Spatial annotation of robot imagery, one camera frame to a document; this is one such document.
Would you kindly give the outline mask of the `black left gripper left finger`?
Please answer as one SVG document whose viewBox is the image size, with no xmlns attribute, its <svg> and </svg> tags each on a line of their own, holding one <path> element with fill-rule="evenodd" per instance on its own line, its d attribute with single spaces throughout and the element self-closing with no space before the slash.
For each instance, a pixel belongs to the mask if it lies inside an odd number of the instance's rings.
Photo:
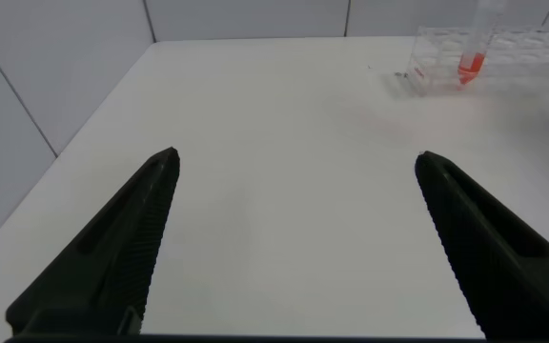
<svg viewBox="0 0 549 343">
<path fill-rule="evenodd" d="M 13 335 L 131 335 L 141 331 L 180 158 L 151 156 L 11 303 Z"/>
</svg>

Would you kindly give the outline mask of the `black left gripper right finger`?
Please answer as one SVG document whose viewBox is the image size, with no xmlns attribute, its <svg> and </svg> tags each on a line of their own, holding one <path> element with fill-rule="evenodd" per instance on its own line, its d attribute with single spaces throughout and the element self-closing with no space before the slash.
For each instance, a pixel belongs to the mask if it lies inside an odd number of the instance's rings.
<svg viewBox="0 0 549 343">
<path fill-rule="evenodd" d="M 549 242 L 451 160 L 425 151 L 415 174 L 485 338 L 549 341 Z"/>
</svg>

